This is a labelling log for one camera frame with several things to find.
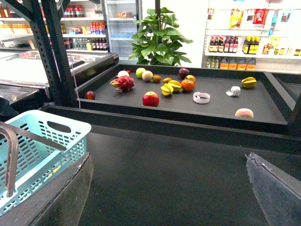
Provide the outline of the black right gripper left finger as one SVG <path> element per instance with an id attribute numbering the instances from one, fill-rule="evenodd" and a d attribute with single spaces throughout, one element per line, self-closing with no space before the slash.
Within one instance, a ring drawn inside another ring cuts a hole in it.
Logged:
<path id="1" fill-rule="evenodd" d="M 0 218 L 2 226 L 76 226 L 94 172 L 87 153 L 60 175 Z"/>

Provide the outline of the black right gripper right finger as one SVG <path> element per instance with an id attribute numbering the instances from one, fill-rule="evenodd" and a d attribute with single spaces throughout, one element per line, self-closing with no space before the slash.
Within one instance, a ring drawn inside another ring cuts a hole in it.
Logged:
<path id="1" fill-rule="evenodd" d="M 301 224 L 301 182 L 255 153 L 247 156 L 249 181 L 270 226 Z"/>

